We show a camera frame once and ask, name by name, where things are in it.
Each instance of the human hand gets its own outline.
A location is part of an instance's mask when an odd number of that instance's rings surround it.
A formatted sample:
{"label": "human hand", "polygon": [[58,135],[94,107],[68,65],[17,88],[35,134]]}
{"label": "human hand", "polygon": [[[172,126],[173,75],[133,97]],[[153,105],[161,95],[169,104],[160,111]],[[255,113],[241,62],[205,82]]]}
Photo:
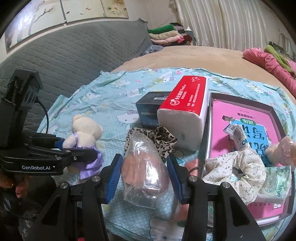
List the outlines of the human hand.
{"label": "human hand", "polygon": [[26,197],[27,191],[29,189],[30,176],[17,176],[19,181],[12,180],[8,178],[0,170],[0,187],[1,188],[12,188],[15,187],[15,194],[17,198]]}

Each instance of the purple dress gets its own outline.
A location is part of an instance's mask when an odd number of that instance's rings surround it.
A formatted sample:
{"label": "purple dress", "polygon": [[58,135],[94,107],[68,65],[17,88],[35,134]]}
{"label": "purple dress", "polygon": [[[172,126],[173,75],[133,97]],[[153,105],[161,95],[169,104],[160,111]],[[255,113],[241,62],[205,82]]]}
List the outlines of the purple dress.
{"label": "purple dress", "polygon": [[74,137],[76,140],[76,145],[73,148],[76,149],[95,149],[96,152],[98,153],[98,158],[93,161],[92,163],[86,164],[84,162],[74,162],[72,163],[72,166],[78,168],[80,170],[80,179],[85,179],[88,177],[91,177],[95,175],[102,167],[102,164],[104,162],[104,159],[102,157],[102,153],[98,150],[96,146],[91,146],[91,147],[80,147],[77,146],[78,143],[78,136],[77,133],[74,133]]}

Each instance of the white fabric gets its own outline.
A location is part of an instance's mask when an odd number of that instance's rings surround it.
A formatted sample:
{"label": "white fabric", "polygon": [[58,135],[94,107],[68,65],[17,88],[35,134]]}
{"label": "white fabric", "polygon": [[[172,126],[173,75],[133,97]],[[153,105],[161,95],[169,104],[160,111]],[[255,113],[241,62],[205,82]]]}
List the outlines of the white fabric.
{"label": "white fabric", "polygon": [[261,0],[175,0],[184,28],[197,45],[244,51],[272,41],[292,56],[296,45],[288,31]]}
{"label": "white fabric", "polygon": [[[203,177],[204,182],[215,185],[230,183],[246,205],[255,201],[266,179],[265,166],[251,148],[207,159],[205,166],[209,173]],[[232,167],[245,174],[239,181],[231,181]]]}

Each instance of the white curtain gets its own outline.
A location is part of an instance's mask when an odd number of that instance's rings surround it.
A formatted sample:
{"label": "white curtain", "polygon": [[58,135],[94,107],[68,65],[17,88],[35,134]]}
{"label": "white curtain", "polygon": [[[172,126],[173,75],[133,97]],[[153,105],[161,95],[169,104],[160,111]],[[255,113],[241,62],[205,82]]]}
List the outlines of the white curtain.
{"label": "white curtain", "polygon": [[194,32],[197,45],[244,51],[264,49],[272,41],[296,52],[284,25],[261,0],[175,1],[180,20]]}

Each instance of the tissue pack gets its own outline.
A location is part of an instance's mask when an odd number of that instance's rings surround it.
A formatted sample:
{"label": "tissue pack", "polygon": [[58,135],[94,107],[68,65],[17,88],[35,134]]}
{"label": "tissue pack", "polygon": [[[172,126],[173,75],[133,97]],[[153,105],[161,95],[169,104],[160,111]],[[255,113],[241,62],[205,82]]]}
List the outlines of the tissue pack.
{"label": "tissue pack", "polygon": [[157,110],[159,125],[177,138],[177,147],[197,151],[202,140],[207,106],[206,78],[183,76]]}

